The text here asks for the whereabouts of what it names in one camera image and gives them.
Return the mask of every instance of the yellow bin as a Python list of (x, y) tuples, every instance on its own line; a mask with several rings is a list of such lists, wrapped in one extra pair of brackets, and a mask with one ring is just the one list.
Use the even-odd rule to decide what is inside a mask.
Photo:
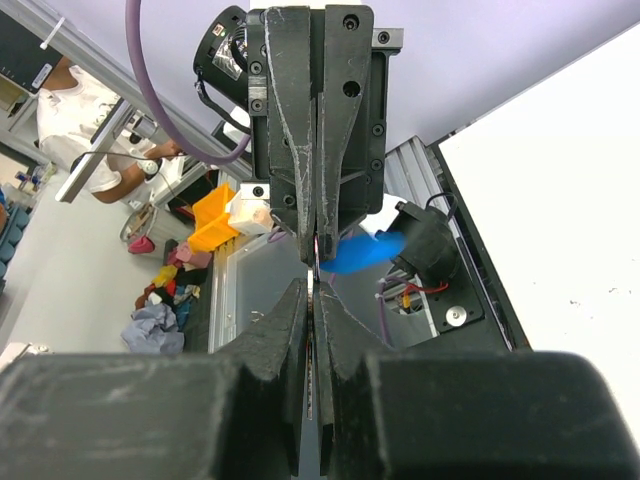
[(228, 225), (230, 215), (224, 211), (234, 195), (235, 192), (225, 183), (193, 205), (196, 231), (189, 237), (189, 247), (193, 253), (212, 252), (240, 235)]

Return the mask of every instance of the pink object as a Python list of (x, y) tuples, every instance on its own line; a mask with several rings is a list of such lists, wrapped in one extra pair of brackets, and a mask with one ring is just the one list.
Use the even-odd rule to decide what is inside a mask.
[(187, 242), (181, 243), (176, 249), (176, 258), (178, 260), (193, 265), (196, 268), (207, 268), (211, 257), (211, 253), (208, 252), (193, 253)]
[(152, 253), (156, 249), (156, 246), (153, 244), (149, 237), (142, 236), (134, 240), (131, 245), (129, 245), (129, 253), (133, 253), (134, 255), (144, 255), (145, 253)]

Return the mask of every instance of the person's arm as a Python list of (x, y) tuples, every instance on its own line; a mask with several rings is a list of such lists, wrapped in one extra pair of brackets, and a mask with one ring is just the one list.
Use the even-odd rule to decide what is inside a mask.
[(120, 183), (103, 192), (92, 192), (102, 203), (115, 203), (138, 188), (144, 182), (144, 172), (135, 163), (120, 172)]

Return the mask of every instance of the clothing pile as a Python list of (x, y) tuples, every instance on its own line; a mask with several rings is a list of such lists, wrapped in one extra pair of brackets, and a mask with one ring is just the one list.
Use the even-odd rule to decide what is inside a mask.
[(183, 331), (207, 269), (183, 263), (179, 248), (135, 302), (133, 322), (122, 332), (133, 353), (176, 354), (184, 348)]

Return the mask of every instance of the black motor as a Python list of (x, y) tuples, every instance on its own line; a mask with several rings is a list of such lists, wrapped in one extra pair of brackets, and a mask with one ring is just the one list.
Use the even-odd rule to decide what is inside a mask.
[(449, 283), (461, 259), (447, 215), (435, 207), (422, 209), (411, 202), (400, 202), (396, 209), (400, 213), (388, 231), (402, 232), (407, 246), (393, 263), (410, 275), (417, 274), (427, 287)]
[(247, 12), (233, 6), (225, 9), (211, 24), (200, 42), (193, 71), (239, 107), (247, 110), (245, 18)]

